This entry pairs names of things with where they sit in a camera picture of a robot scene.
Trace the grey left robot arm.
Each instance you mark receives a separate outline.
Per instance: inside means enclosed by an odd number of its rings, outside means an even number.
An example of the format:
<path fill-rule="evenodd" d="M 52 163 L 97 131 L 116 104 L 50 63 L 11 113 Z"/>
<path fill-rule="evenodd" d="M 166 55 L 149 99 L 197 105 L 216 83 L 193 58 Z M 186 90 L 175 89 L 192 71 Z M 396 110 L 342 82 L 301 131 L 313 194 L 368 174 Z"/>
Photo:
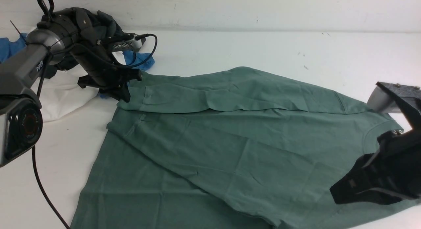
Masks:
<path fill-rule="evenodd" d="M 42 105 L 31 86 L 48 65 L 70 54 L 87 72 L 78 79 L 80 88 L 98 88 L 125 102 L 130 100 L 128 82 L 141 80 L 139 69 L 117 64 L 112 53 L 136 52 L 145 42 L 143 35 L 100 39 L 83 8 L 43 11 L 37 28 L 26 37 L 26 47 L 1 64 L 1 166 L 29 151 L 41 136 Z"/>

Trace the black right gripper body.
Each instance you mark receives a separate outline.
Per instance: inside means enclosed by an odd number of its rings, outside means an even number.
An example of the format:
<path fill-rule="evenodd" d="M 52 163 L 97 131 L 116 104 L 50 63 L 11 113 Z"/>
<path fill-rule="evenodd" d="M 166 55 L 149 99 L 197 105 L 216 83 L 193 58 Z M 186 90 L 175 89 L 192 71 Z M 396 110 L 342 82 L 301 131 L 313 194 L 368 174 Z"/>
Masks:
<path fill-rule="evenodd" d="M 381 181 L 393 182 L 420 198 L 420 111 L 410 107 L 403 115 L 411 130 L 391 130 L 377 138 L 379 175 Z"/>

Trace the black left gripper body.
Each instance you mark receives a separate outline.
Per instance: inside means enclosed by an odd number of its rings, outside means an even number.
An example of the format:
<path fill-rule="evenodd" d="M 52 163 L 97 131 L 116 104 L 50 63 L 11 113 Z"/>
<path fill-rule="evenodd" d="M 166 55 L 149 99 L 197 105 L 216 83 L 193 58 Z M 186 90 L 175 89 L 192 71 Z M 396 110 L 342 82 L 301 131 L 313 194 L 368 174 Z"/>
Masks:
<path fill-rule="evenodd" d="M 117 84 L 121 81 L 120 69 L 132 68 L 119 63 L 107 50 L 112 38 L 98 39 L 83 10 L 75 10 L 71 17 L 54 15 L 54 24 L 61 30 L 66 29 L 65 43 L 71 47 L 70 54 L 99 85 Z"/>

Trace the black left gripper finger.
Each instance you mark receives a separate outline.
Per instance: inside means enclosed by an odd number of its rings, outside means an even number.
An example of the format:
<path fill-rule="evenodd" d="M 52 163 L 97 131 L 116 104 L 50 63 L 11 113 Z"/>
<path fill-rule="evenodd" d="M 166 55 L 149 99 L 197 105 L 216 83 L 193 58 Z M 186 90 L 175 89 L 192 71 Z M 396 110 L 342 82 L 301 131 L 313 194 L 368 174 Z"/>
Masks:
<path fill-rule="evenodd" d="M 123 79 L 118 81 L 114 85 L 99 85 L 91 76 L 86 75 L 78 79 L 78 85 L 80 88 L 98 88 L 100 94 L 104 94 L 107 97 L 114 98 L 118 101 L 129 102 L 131 94 L 128 89 L 128 80 Z"/>
<path fill-rule="evenodd" d="M 134 68 L 120 69 L 120 76 L 122 82 L 130 82 L 131 80 L 141 81 L 142 71 Z"/>

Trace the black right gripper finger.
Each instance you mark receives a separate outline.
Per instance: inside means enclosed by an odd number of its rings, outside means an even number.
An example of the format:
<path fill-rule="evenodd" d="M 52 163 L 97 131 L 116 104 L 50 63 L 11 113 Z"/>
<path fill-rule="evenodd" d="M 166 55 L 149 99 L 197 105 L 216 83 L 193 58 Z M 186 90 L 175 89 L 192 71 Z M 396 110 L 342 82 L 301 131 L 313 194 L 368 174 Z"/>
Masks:
<path fill-rule="evenodd" d="M 346 187 L 380 187 L 382 178 L 378 167 L 379 154 L 365 154 L 359 157 L 352 169 L 342 178 Z"/>
<path fill-rule="evenodd" d="M 388 181 L 341 180 L 330 187 L 330 193 L 338 205 L 357 202 L 391 205 L 404 200 L 418 200 L 417 195 Z"/>

